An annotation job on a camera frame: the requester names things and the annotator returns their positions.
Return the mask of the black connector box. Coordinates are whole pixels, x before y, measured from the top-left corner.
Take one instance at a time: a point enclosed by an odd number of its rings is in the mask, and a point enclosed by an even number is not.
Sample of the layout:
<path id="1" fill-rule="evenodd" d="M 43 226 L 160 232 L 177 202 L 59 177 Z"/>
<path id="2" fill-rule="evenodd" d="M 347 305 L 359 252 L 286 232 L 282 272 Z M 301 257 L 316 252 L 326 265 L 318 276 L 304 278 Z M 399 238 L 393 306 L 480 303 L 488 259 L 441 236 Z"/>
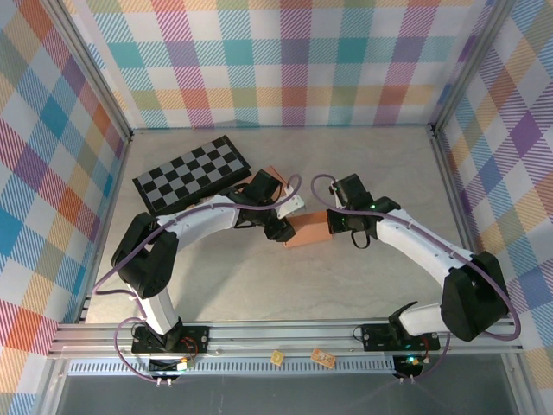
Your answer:
<path id="1" fill-rule="evenodd" d="M 192 358 L 183 357 L 174 361 L 150 360 L 148 370 L 153 373 L 182 373 L 191 369 L 195 364 Z"/>
<path id="2" fill-rule="evenodd" d="M 417 377 L 423 372 L 423 358 L 420 355 L 399 355 L 393 357 L 394 375 L 399 379 Z"/>

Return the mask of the aluminium frame post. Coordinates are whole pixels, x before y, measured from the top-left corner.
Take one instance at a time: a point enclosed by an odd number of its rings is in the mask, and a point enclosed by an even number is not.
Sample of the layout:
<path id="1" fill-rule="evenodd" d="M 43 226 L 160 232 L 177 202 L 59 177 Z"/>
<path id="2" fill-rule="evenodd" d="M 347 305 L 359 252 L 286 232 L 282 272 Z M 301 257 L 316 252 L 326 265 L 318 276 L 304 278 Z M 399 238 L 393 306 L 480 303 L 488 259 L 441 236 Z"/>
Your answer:
<path id="1" fill-rule="evenodd" d="M 100 103 L 105 108 L 108 117 L 115 125 L 118 133 L 124 137 L 127 143 L 131 143 L 133 130 L 130 128 L 130 124 L 111 89 L 108 87 L 99 66 L 93 59 L 63 0 L 40 0 L 40 3 L 52 19 L 54 26 L 60 31 L 61 37 L 67 44 L 68 49 L 86 79 L 91 84 L 93 91 L 98 96 Z"/>
<path id="2" fill-rule="evenodd" d="M 456 77 L 455 82 L 449 88 L 448 94 L 443 100 L 440 111 L 429 124 L 430 129 L 437 137 L 453 117 L 456 107 L 459 105 L 462 95 L 466 92 L 472 78 L 475 76 L 481 63 L 486 57 L 494 39 L 497 37 L 506 18 L 510 15 L 517 0 L 494 0 L 490 6 L 489 14 L 481 25 L 478 35 L 474 38 L 471 47 L 466 53 L 466 60 Z"/>

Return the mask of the aluminium side rail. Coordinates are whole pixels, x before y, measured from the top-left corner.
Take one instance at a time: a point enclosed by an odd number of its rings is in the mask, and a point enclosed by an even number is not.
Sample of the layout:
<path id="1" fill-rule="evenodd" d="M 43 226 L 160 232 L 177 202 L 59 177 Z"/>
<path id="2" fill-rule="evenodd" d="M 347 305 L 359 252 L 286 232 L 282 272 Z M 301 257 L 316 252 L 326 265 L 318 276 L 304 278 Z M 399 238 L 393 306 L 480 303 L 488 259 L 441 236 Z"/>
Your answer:
<path id="1" fill-rule="evenodd" d="M 114 210 L 117 204 L 118 194 L 120 192 L 121 184 L 124 177 L 124 171 L 130 154 L 130 148 L 134 141 L 134 132 L 130 133 L 130 137 L 127 139 L 126 144 L 123 147 L 122 158 L 119 164 L 118 173 L 115 177 L 115 181 L 111 187 L 111 192 L 109 193 L 109 204 L 105 210 L 105 217 L 102 219 L 99 229 L 99 236 L 95 242 L 91 261 L 86 267 L 86 273 L 83 277 L 83 280 L 79 286 L 79 293 L 77 296 L 77 301 L 75 309 L 72 313 L 70 323 L 81 323 L 81 316 L 85 308 L 85 303 L 92 297 L 92 287 L 94 286 L 96 279 L 99 273 L 99 267 L 101 265 L 102 256 L 105 250 L 105 244 L 109 234 L 112 218 L 114 215 Z"/>
<path id="2" fill-rule="evenodd" d="M 461 241 L 460 243 L 455 245 L 455 248 L 450 249 L 450 252 L 448 254 L 451 254 L 452 251 L 461 252 L 462 249 L 474 252 L 474 238 L 469 232 L 467 220 L 462 209 L 459 192 L 457 191 L 454 183 L 453 170 L 448 165 L 448 160 L 446 157 L 446 152 L 442 145 L 441 136 L 435 131 L 435 128 L 432 125 L 427 126 L 427 133 L 429 136 L 431 149 L 433 150 L 435 156 L 435 161 L 441 174 L 443 185 L 446 189 L 448 202 L 452 215 L 454 217 L 454 223 L 457 227 L 457 233 Z"/>

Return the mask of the small orange printed card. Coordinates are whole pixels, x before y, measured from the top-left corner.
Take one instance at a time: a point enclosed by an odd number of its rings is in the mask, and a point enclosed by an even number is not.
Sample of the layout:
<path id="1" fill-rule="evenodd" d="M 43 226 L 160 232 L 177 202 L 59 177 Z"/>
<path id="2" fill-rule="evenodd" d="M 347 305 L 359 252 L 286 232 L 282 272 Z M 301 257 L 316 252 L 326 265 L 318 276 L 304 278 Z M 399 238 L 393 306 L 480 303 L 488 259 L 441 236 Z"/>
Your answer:
<path id="1" fill-rule="evenodd" d="M 334 369 L 336 364 L 336 357 L 334 355 L 319 348 L 313 349 L 310 359 L 311 361 L 328 369 Z"/>

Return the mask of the aluminium cross rail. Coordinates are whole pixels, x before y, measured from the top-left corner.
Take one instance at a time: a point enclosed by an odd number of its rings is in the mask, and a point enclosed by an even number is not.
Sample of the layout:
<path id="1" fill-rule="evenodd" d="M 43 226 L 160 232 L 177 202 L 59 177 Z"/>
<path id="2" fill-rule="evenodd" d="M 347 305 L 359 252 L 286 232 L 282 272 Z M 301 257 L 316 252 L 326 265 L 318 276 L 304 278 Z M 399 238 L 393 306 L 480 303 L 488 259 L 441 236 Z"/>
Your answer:
<path id="1" fill-rule="evenodd" d="M 207 326 L 209 341 L 202 357 L 268 358 L 274 350 L 288 357 L 309 357 L 314 348 L 336 357 L 378 355 L 420 355 L 436 357 L 442 351 L 449 354 L 516 354 L 522 351 L 519 340 L 504 342 L 481 335 L 464 342 L 453 335 L 433 333 L 441 348 L 426 352 L 366 352 L 361 341 L 363 324 L 384 323 L 379 320 L 275 321 L 275 322 L 187 322 L 190 326 Z M 62 324 L 54 335 L 48 352 L 51 358 L 160 356 L 133 354 L 131 329 L 139 322 L 122 325 Z"/>

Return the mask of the left black connector box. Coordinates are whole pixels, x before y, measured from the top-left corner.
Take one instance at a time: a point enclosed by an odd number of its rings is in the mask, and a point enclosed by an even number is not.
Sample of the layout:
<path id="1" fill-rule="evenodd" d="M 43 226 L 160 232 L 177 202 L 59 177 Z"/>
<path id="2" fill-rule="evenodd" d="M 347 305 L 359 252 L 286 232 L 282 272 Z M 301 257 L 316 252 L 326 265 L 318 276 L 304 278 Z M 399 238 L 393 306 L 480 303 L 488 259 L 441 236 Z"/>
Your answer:
<path id="1" fill-rule="evenodd" d="M 183 357 L 174 361 L 150 360 L 148 370 L 153 373 L 182 373 L 191 369 L 195 364 L 192 358 Z"/>

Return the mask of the orange cardboard sheet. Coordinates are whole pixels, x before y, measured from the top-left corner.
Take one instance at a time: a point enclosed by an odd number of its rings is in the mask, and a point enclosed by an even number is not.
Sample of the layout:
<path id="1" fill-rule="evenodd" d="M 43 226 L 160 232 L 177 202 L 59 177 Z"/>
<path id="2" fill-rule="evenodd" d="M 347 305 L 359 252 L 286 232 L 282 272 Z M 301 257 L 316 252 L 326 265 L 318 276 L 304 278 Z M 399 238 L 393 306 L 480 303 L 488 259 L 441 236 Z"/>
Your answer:
<path id="1" fill-rule="evenodd" d="M 289 223 L 296 234 L 283 243 L 286 248 L 313 245 L 333 238 L 328 229 L 326 211 L 293 216 L 289 218 Z"/>

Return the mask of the black grey chessboard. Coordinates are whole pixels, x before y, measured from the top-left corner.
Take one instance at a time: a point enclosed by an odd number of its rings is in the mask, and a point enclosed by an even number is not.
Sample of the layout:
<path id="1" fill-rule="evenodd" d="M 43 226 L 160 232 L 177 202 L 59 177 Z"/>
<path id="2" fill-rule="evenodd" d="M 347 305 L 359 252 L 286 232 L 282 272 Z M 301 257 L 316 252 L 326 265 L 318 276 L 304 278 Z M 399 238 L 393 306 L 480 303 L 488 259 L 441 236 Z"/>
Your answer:
<path id="1" fill-rule="evenodd" d="M 251 166 L 228 136 L 178 156 L 133 179 L 153 216 L 180 212 L 241 182 Z"/>

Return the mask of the pink paper box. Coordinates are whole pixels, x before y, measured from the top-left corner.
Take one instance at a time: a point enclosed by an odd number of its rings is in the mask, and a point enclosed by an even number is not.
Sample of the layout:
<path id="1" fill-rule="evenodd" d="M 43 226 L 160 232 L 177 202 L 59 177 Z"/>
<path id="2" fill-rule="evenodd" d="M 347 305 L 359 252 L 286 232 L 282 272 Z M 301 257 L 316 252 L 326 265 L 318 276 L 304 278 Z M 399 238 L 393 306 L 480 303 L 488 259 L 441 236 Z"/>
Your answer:
<path id="1" fill-rule="evenodd" d="M 283 184 L 283 186 L 286 185 L 287 180 L 272 165 L 264 167 L 263 170 L 269 173 L 271 176 L 275 177 L 279 182 Z M 240 181 L 239 183 L 250 183 L 254 176 L 255 176 L 255 173 L 252 173 L 250 176 L 246 177 L 244 180 Z"/>

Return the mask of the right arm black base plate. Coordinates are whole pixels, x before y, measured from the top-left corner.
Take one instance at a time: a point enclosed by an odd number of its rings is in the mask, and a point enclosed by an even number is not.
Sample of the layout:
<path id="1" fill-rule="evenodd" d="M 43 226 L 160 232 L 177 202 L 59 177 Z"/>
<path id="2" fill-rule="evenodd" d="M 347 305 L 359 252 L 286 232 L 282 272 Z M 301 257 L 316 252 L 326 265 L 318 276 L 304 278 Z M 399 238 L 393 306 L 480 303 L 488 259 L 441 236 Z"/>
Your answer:
<path id="1" fill-rule="evenodd" d="M 366 352 L 426 352 L 438 351 L 441 348 L 436 334 L 408 335 L 393 324 L 363 324 L 361 341 Z"/>

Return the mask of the right black connector box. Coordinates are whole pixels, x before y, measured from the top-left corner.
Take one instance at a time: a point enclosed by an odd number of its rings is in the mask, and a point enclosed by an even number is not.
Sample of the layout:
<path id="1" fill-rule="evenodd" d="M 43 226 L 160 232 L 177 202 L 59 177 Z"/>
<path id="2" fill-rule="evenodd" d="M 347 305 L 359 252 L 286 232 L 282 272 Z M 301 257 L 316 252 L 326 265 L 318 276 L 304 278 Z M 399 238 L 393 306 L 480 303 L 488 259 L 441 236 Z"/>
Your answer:
<path id="1" fill-rule="evenodd" d="M 394 375 L 399 379 L 417 377 L 423 372 L 423 358 L 420 355 L 399 355 L 393 357 Z"/>

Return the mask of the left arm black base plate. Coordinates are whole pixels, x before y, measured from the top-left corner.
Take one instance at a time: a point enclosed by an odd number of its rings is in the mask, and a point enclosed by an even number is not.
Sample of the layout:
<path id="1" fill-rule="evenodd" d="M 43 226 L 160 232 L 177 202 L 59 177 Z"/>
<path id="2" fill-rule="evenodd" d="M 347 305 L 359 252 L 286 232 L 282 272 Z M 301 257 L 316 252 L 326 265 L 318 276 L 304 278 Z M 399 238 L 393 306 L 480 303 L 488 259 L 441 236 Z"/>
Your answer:
<path id="1" fill-rule="evenodd" d="M 168 333 L 156 333 L 145 323 L 131 329 L 133 354 L 203 354 L 207 351 L 209 328 L 177 323 Z"/>

